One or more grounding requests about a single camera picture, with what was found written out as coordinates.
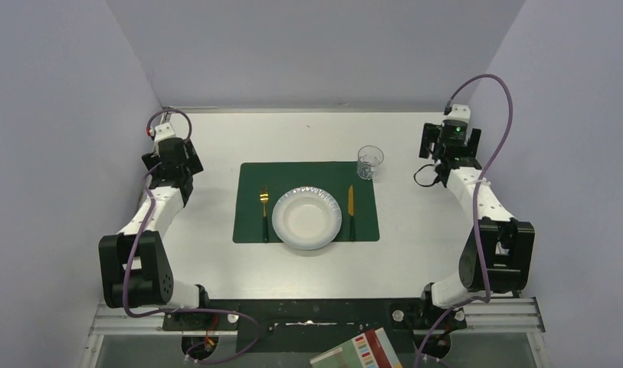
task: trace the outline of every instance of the book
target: book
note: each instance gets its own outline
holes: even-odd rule
[[[383,328],[367,330],[310,363],[312,368],[402,368]]]

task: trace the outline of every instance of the gray wall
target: gray wall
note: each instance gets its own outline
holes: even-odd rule
[[[489,177],[536,227],[528,294],[553,366],[623,367],[623,0],[528,0],[489,71],[516,106]],[[471,105],[486,159],[506,103],[491,81]]]
[[[524,3],[107,1],[165,105],[432,110],[487,69]]]
[[[0,0],[0,367],[77,365],[158,105],[104,0]]]

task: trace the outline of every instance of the white bowl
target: white bowl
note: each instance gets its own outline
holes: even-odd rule
[[[312,251],[328,245],[336,237],[341,220],[340,206],[331,194],[302,186],[277,200],[271,221],[282,242]]]

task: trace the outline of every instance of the gold fork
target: gold fork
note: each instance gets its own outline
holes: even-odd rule
[[[268,203],[268,188],[264,187],[259,192],[259,200],[261,201],[262,206],[264,207],[264,224],[262,228],[262,235],[264,243],[268,243],[268,217],[266,217],[266,203]]]

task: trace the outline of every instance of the white tabletop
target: white tabletop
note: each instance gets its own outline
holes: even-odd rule
[[[418,158],[424,122],[439,123],[440,113],[190,116],[205,171],[194,177],[194,192],[164,244],[174,276],[205,286],[210,298],[418,297],[427,283],[457,270],[471,220],[446,188],[421,188],[412,179],[429,162]],[[184,136],[184,119],[171,121]],[[378,242],[305,252],[232,241],[242,163],[356,160],[367,144],[385,154],[374,181]],[[427,169],[418,178],[431,182],[434,174]]]

